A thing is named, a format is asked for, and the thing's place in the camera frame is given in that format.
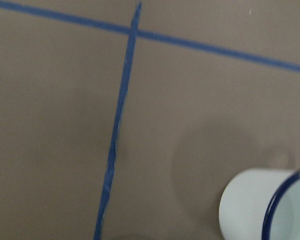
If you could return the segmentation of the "white enamel mug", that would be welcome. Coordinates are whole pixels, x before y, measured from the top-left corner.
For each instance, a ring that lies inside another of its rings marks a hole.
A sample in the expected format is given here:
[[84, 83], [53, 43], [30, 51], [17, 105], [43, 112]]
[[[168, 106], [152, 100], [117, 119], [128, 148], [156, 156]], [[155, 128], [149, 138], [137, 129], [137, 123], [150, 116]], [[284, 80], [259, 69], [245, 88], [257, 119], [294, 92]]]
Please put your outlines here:
[[218, 221], [225, 240], [300, 240], [300, 170], [240, 172], [222, 193]]

